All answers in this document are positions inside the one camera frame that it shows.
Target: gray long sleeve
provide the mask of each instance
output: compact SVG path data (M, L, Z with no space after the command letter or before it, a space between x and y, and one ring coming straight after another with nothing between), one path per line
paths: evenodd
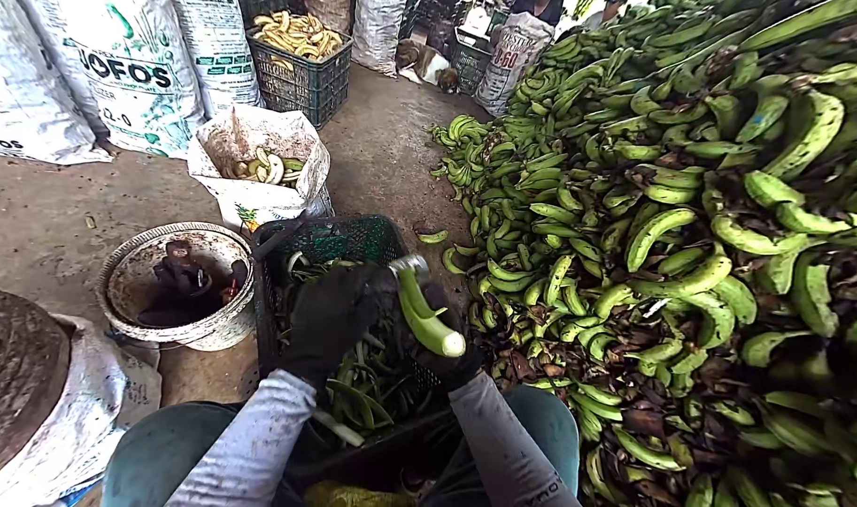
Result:
M272 372L166 507L271 505L287 457L315 407L312 386L283 370Z
M580 505L487 374L450 393L494 507Z

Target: white sack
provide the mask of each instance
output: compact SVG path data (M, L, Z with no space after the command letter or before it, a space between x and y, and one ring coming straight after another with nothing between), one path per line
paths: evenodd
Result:
M59 0L21 0L21 3L28 14L28 19L37 30L39 40L49 53L50 60L69 85L71 97L74 98L77 108L84 114L90 128L96 133L107 133L106 125L99 119L96 98L93 97L87 77L84 75L77 47L68 37Z
M263 146L282 157L306 161L297 189L222 178L219 167L256 158ZM218 200L226 227L244 234L272 220L333 215L324 182L331 159L318 132L300 111L278 113L234 106L194 132L187 152L187 173Z
M406 0L357 0L350 53L356 63L385 76L397 76L394 55L406 6Z
M553 37L553 26L530 13L507 18L501 28L501 39L475 88L475 102L494 116L503 115L525 70L535 63Z
M99 477L122 434L159 409L162 377L84 318L53 315L71 336L62 396L21 451L0 469L0 505L51 503Z
M175 0L206 115L234 104L263 106L237 0Z
M197 76L170 0L60 0L69 37L109 141L127 150L186 157L203 123Z
M0 0L0 155L58 164L110 161L94 141L24 9Z

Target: dog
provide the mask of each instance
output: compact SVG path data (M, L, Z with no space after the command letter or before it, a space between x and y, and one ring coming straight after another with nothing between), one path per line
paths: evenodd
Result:
M416 84L429 83L438 86L444 93L457 91L459 74L447 59L431 46L418 40L400 40L394 61L398 73Z

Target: dirty bucket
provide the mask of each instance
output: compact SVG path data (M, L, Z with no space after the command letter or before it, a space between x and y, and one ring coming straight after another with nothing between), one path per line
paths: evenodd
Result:
M250 274L237 296L208 317L175 328L143 326L137 316L159 290L152 267L165 256L165 244L175 240L188 242L194 259L215 280L229 279L231 264L237 260L247 265ZM253 272L250 247L230 230L206 222L162 225L132 237L109 255L96 279L96 300L112 326L131 338L222 350L255 329Z

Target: gloved hand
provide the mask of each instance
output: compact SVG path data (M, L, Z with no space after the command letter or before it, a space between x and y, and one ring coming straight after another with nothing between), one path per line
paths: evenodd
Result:
M448 328L455 331L463 332L463 322L450 305L450 301L444 294L444 288L435 282L429 282L422 286L422 294L425 294L425 301L433 309L447 307L447 311L438 317L444 322ZM397 303L397 308L400 310L400 303ZM412 331L405 324L398 328L398 349L401 355L412 357L417 363L427 368L434 374L441 385L450 392L455 391L466 385L468 381L479 375L481 368L481 351L470 343L466 342L466 352L459 357L444 357L437 353L431 352L423 346Z
M290 316L290 344L278 368L321 389L344 354L378 319L379 300L396 290L393 273L375 264L338 266L304 284Z

